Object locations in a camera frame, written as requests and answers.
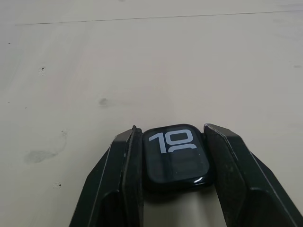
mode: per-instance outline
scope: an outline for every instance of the white tabletop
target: white tabletop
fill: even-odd
[[[301,0],[4,0],[0,31],[1,227],[67,227],[134,124],[231,129],[303,212]],[[144,207],[145,227],[224,225],[214,189]]]

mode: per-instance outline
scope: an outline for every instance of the watch face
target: watch face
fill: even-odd
[[[212,184],[211,166],[201,132],[188,124],[151,129],[143,134],[147,190],[181,190]]]

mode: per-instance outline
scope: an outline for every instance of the white digit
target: white digit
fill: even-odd
[[[166,146],[165,146],[165,141],[164,141],[163,133],[157,133],[157,134],[149,137],[149,140],[152,141],[155,138],[159,138],[159,144],[160,144],[161,154],[166,153]]]
[[[176,140],[176,141],[171,141],[170,136],[171,135],[175,135],[175,134],[181,134],[181,133],[186,133],[187,135],[187,139],[185,140]],[[183,130],[177,130],[177,131],[169,131],[165,134],[165,139],[166,142],[170,145],[176,145],[176,144],[180,144],[180,143],[189,143],[191,141],[193,141],[193,135],[191,134],[191,131],[188,129],[183,129]]]
[[[175,150],[181,150],[181,149],[185,149],[185,148],[195,149],[195,148],[197,148],[197,146],[195,144],[192,144],[192,143],[172,146],[172,147],[169,148],[169,153],[174,152]]]

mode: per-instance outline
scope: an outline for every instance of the white surface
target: white surface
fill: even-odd
[[[2,0],[16,24],[303,10],[302,0]]]
[[[170,2],[1,3],[0,226],[67,227],[86,176],[133,124],[230,128],[303,212],[302,12],[14,25],[284,9]],[[287,10],[301,7],[292,2]],[[144,218],[145,227],[225,225],[214,191],[146,203]]]

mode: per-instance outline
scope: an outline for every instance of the line on surface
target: line on surface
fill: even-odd
[[[269,11],[269,12],[223,13],[223,14],[202,14],[202,15],[184,15],[184,16],[162,16],[162,17],[134,17],[134,18],[103,19],[103,20],[80,20],[80,21],[45,22],[45,23],[32,23],[32,24],[15,24],[15,25],[16,26],[28,26],[28,25],[48,25],[48,24],[65,24],[65,23],[81,23],[81,22],[116,21],[116,20],[165,19],[165,18],[179,18],[179,17],[215,17],[215,16],[287,13],[287,12],[303,12],[303,9]]]

